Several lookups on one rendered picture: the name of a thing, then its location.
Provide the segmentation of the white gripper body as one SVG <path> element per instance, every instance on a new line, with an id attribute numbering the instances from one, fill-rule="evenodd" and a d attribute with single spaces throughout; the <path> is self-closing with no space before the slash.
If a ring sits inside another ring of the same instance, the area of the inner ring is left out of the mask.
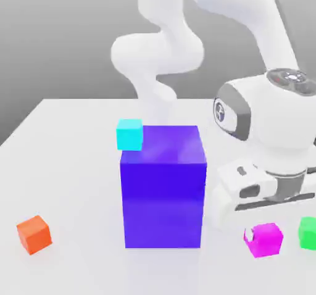
<path id="1" fill-rule="evenodd" d="M 225 219 L 235 212 L 260 209 L 280 204 L 311 201 L 316 198 L 315 192 L 308 193 L 305 191 L 285 199 L 276 199 L 274 197 L 261 196 L 260 189 L 261 187 L 258 184 L 251 185 L 242 188 L 237 192 L 238 195 L 234 196 L 229 193 L 222 184 L 219 184 L 212 191 L 211 219 L 213 226 L 216 228 L 222 227 Z"/>

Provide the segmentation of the small magenta cube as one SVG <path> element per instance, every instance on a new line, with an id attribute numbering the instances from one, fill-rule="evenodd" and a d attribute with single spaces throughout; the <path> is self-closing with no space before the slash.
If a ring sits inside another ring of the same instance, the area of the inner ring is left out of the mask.
<path id="1" fill-rule="evenodd" d="M 280 253 L 283 233 L 276 223 L 264 223 L 252 227 L 253 241 L 245 241 L 254 258 L 268 257 Z"/>

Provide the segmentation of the small green cube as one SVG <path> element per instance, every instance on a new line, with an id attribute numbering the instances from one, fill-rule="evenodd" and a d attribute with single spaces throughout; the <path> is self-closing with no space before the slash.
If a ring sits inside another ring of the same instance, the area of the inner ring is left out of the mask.
<path id="1" fill-rule="evenodd" d="M 316 218 L 302 217 L 299 229 L 299 244 L 303 249 L 316 251 Z"/>

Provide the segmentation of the small cyan cube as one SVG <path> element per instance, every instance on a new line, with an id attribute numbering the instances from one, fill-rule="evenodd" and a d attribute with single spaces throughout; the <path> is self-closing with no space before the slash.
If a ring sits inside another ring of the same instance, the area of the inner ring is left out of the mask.
<path id="1" fill-rule="evenodd" d="M 140 151 L 143 147 L 143 122 L 137 118 L 122 118 L 116 127 L 117 149 Z"/>

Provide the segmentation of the small orange cube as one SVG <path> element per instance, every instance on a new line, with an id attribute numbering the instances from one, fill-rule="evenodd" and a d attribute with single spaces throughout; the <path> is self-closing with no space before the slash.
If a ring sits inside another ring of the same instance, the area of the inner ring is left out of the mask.
<path id="1" fill-rule="evenodd" d="M 16 227 L 20 242 L 29 255 L 52 244 L 49 226 L 39 215 L 19 223 Z"/>

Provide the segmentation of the large purple box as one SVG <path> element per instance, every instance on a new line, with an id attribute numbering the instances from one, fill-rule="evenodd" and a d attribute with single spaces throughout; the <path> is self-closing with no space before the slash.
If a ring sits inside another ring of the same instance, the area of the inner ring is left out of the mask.
<path id="1" fill-rule="evenodd" d="M 120 159 L 129 249 L 201 246 L 207 159 L 195 125 L 145 126 L 140 151 Z"/>

